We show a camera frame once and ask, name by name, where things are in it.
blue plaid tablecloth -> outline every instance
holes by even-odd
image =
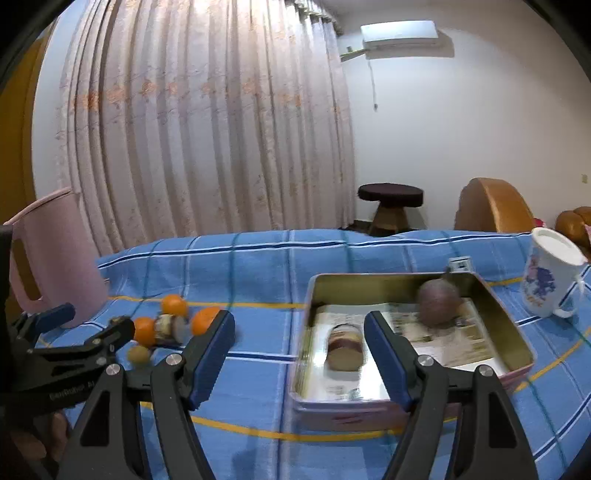
[[[99,268],[110,280],[107,304],[86,323],[49,332],[40,343],[82,343],[116,315],[154,317],[168,293],[181,294],[195,310],[229,308],[236,343],[210,400],[193,413],[218,480],[379,480],[396,448],[396,432],[307,432],[287,403],[287,372],[296,358],[308,283],[320,273],[442,271],[450,257],[469,255],[537,356],[512,400],[540,478],[556,480],[591,432],[591,301],[585,295],[570,320],[532,317],[519,296],[530,242],[525,233],[417,231],[371,238],[338,230],[164,239],[101,258]],[[586,281],[589,270],[583,271]],[[129,346],[118,353],[126,368]],[[159,349],[156,360],[169,352]],[[80,409],[69,412],[72,421]],[[163,480],[152,411],[143,408],[142,418],[152,475]],[[454,429],[454,422],[444,425],[433,480],[445,476]]]

dark stool cushion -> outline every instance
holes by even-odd
[[[385,207],[420,207],[423,191],[398,183],[368,183],[361,185],[357,195],[362,200],[381,202]]]

yellow stripe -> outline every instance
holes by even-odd
[[[520,282],[523,277],[507,278],[506,280],[487,282],[490,287],[498,287],[500,285],[511,285],[512,283]]]
[[[161,301],[162,299],[138,299],[136,297],[128,297],[127,295],[116,295],[109,297],[110,300],[127,300],[127,301]],[[191,307],[227,307],[229,303],[220,301],[188,301],[187,304]],[[303,309],[305,303],[256,303],[256,302],[240,302],[232,303],[233,307],[251,307],[256,309]]]
[[[140,402],[142,407],[153,410],[150,402]],[[445,419],[445,422],[454,421],[456,418]],[[372,430],[370,432],[355,432],[355,433],[331,433],[331,434],[298,434],[298,433],[284,433],[272,432],[270,430],[260,430],[251,427],[243,427],[241,425],[234,425],[224,421],[209,420],[202,417],[191,416],[193,423],[204,425],[213,429],[225,430],[226,432],[240,433],[242,435],[250,435],[271,440],[283,440],[286,442],[354,442],[356,440],[371,440],[390,435],[400,435],[404,428],[390,429],[390,430]]]
[[[587,330],[585,330],[585,337],[589,336],[589,334],[591,334],[591,327],[589,327]],[[563,363],[570,355],[572,355],[575,350],[577,348],[580,348],[583,345],[583,340],[578,340],[571,348],[569,348],[568,350],[565,351],[565,353],[563,353],[562,355],[560,355],[560,357],[558,357],[556,360],[554,360],[550,365],[546,365],[543,369],[538,370],[535,374],[533,374],[532,376],[529,377],[529,381],[533,382],[535,380],[538,380],[539,377],[541,377],[542,375],[545,375],[546,373],[548,373],[550,370],[552,370],[553,368],[556,368],[557,366],[559,366],[561,363]],[[515,389],[515,393],[523,390],[525,387],[527,387],[528,383],[527,382],[521,382],[517,388]]]

white mug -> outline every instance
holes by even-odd
[[[573,315],[584,294],[580,272],[587,259],[571,240],[548,228],[531,231],[530,257],[525,266],[521,293],[527,309],[539,317]],[[579,301],[573,310],[559,308],[573,282],[579,286]]]

pink pitcher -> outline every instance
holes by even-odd
[[[22,240],[41,292],[38,300],[29,298],[11,254],[10,285],[25,312],[38,313],[69,302],[76,316],[63,326],[70,328],[100,310],[107,300],[108,286],[96,267],[96,249],[82,223],[76,195],[69,188],[30,204],[5,225],[12,225],[14,240]]]

